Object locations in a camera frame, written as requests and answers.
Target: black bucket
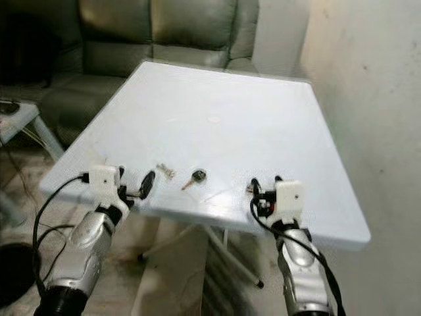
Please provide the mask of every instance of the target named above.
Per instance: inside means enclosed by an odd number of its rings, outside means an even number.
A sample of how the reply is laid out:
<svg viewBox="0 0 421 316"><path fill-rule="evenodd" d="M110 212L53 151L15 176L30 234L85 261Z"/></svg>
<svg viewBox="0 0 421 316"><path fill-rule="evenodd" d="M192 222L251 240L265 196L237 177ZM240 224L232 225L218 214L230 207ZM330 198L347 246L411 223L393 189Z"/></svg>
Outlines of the black bucket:
<svg viewBox="0 0 421 316"><path fill-rule="evenodd" d="M15 302L34 282L32 246L23 243L0 246L0 307Z"/></svg>

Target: table top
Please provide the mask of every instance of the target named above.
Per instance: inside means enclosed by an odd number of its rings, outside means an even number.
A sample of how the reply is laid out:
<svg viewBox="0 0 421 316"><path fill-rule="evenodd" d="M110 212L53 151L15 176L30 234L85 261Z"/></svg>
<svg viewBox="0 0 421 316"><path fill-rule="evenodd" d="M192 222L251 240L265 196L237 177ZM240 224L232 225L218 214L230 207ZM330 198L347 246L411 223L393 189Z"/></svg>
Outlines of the table top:
<svg viewBox="0 0 421 316"><path fill-rule="evenodd" d="M136 190L157 164L154 188L133 208L145 215L262 232L246 185L274 177L305 186L303 226L317 244L358 250L370 231L310 84L144 62L42 180L45 194L98 164L123 165ZM185 191L195 169L207 179ZM61 199L92 202L85 184Z"/></svg>
<svg viewBox="0 0 421 316"><path fill-rule="evenodd" d="M27 124L39 115L35 103L18 102L19 110L12 115L0 114L0 135L4 142L8 142L19 133Z"/></svg>

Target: sofa cushion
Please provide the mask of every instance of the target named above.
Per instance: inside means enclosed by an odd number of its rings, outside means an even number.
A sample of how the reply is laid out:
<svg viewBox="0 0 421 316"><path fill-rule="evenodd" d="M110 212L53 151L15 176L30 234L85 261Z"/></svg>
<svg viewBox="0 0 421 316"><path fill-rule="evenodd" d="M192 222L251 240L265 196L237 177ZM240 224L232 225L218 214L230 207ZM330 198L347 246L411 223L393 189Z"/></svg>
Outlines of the sofa cushion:
<svg viewBox="0 0 421 316"><path fill-rule="evenodd" d="M81 74L61 86L61 88L111 97L125 81L126 79L119 77Z"/></svg>
<svg viewBox="0 0 421 316"><path fill-rule="evenodd" d="M156 61L224 68L228 62L228 51L209 51L180 46L153 46L153 57Z"/></svg>
<svg viewBox="0 0 421 316"><path fill-rule="evenodd" d="M153 41L206 49L228 45L235 4L236 0L151 0Z"/></svg>
<svg viewBox="0 0 421 316"><path fill-rule="evenodd" d="M237 58L231 60L226 66L226 72L251 72L254 75L259 75L256 67L248 58Z"/></svg>
<svg viewBox="0 0 421 316"><path fill-rule="evenodd" d="M128 77L143 59L151 57L148 44L87 41L85 48L86 74Z"/></svg>
<svg viewBox="0 0 421 316"><path fill-rule="evenodd" d="M82 55L82 43L76 43L69 47L65 47L60 51L59 55L54 60L54 71L82 73Z"/></svg>
<svg viewBox="0 0 421 316"><path fill-rule="evenodd" d="M151 39L149 0L80 0L88 40L147 43Z"/></svg>
<svg viewBox="0 0 421 316"><path fill-rule="evenodd" d="M59 140L64 145L70 145L109 98L100 93L58 88L47 94L38 108L41 117Z"/></svg>
<svg viewBox="0 0 421 316"><path fill-rule="evenodd" d="M230 58L251 57L255 46L258 0L238 0L232 30Z"/></svg>
<svg viewBox="0 0 421 316"><path fill-rule="evenodd" d="M39 111L45 123L57 134L58 130L72 129L79 133L89 124L125 79L111 76L78 75L45 95ZM74 137L61 135L70 145Z"/></svg>
<svg viewBox="0 0 421 316"><path fill-rule="evenodd" d="M29 100L39 102L41 99L51 93L54 88L62 86L69 80L79 76L79 74L73 72L57 72L53 74L51 86L43 88L44 82L36 84L17 84L14 86L2 86L0 85L0 99L10 100Z"/></svg>

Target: table leg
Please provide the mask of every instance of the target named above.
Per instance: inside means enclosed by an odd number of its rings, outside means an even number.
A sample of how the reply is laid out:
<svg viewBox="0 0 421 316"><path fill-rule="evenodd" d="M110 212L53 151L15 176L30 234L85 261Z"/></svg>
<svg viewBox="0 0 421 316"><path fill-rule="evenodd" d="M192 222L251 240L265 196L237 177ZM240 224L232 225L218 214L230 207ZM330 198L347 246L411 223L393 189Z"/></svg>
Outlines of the table leg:
<svg viewBox="0 0 421 316"><path fill-rule="evenodd" d="M26 220L22 210L3 191L0 191L0 208L12 227L19 226Z"/></svg>
<svg viewBox="0 0 421 316"><path fill-rule="evenodd" d="M41 117L36 117L32 121L32 125L35 128L35 131L38 133L38 135L41 137L43 142L46 145L46 149L49 152L49 154L52 156L52 158L57 161L59 158L63 155L64 151L61 147L60 143L56 140L54 135L51 133L51 131L48 129L48 127L45 125L44 121L41 119Z"/></svg>
<svg viewBox="0 0 421 316"><path fill-rule="evenodd" d="M253 282L258 288L263 288L264 284L261 279L255 276L248 268L244 267L244 265L239 262L237 258L235 258L232 253L230 253L223 245L223 243L219 240L218 236L214 233L214 231L210 227L204 226L203 229L208 234L212 243L221 251L221 253L233 264L235 265L251 282Z"/></svg>
<svg viewBox="0 0 421 316"><path fill-rule="evenodd" d="M145 251L144 253L138 255L137 260L143 261L147 259L152 253L163 249L164 247L173 244L176 240L179 240L182 236L186 235L190 232L193 228L195 228L195 224L191 224L187 226L184 230L182 230L175 238L171 238L157 244L156 246L152 247L151 249ZM255 276L248 268L246 268L237 258L235 258L232 253L227 250L226 245L228 244L228 231L224 231L224 243L222 243L218 236L214 233L214 231L207 226L204 226L203 229L207 233L208 237L210 238L211 242L221 251L222 255L224 255L229 262L235 265L251 282L253 282L258 288L263 288L264 284L261 279Z"/></svg>
<svg viewBox="0 0 421 316"><path fill-rule="evenodd" d="M161 249L169 246L170 244L173 244L174 242L179 240L182 236L191 232L195 227L196 227L196 225L194 225L194 224L191 224L191 225L187 226L185 229L183 229L181 232L179 232L178 235L175 236L174 238L165 240L164 242L161 242L161 243L157 244L156 246L153 246L151 249L149 249L149 250L143 252L142 254L138 255L137 260L142 261L142 260L147 259L152 253L157 252L158 250L161 250Z"/></svg>

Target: gray sofa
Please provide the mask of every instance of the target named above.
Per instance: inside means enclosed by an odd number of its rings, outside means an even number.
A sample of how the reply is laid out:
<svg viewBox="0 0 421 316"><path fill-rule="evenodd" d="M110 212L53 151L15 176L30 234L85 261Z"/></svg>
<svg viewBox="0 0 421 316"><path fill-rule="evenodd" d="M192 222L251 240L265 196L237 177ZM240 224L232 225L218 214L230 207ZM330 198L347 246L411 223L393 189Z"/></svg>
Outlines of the gray sofa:
<svg viewBox="0 0 421 316"><path fill-rule="evenodd" d="M258 0L2 0L5 14L35 16L62 41L53 80L1 86L32 99L70 145L144 59L254 72Z"/></svg>

